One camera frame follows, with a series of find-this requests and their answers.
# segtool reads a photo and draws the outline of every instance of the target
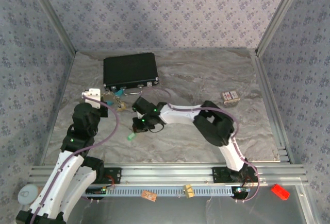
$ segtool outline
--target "marble surface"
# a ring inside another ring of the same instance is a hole
[[[103,59],[145,51],[118,51],[76,54],[61,103],[45,163],[55,163],[67,128],[72,123],[74,107],[81,101],[81,92],[88,88],[103,89]],[[148,89],[143,97],[153,103],[198,105],[211,100],[240,120],[237,141],[250,161],[276,161],[279,155],[260,88],[251,62],[252,50],[163,50],[152,51],[160,85]],[[236,90],[241,100],[235,107],[225,108],[221,92]],[[137,95],[124,96],[129,107]],[[132,118],[129,108],[119,112],[117,133],[104,145],[92,149],[90,156],[105,163],[124,162],[224,162],[219,149],[209,144],[194,126],[169,124],[160,133],[139,133],[132,141]],[[95,141],[107,137],[115,126],[113,114],[102,118]]]

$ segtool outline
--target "patterned wallpaper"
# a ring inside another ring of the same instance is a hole
[[[256,48],[280,0],[51,0],[77,50]]]
[[[0,223],[39,163],[71,57],[37,0],[0,0]]]
[[[330,0],[295,0],[262,59],[295,159],[330,223]]]

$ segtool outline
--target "orange object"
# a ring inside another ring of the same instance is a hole
[[[288,191],[286,191],[279,184],[275,184],[272,187],[272,192],[275,193],[282,200],[287,200],[289,198],[289,196],[290,196],[290,193]]]
[[[148,192],[148,191],[143,191],[141,197],[144,198],[144,199],[155,202],[157,194],[152,193],[152,192]]]

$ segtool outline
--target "red object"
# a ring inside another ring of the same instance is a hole
[[[288,191],[286,191],[279,184],[275,184],[272,187],[272,192],[275,193],[282,200],[287,200],[289,198],[289,196],[290,196],[290,193]]]

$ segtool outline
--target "green object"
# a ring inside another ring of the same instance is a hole
[[[136,134],[133,132],[127,137],[127,140],[132,141],[135,136]]]

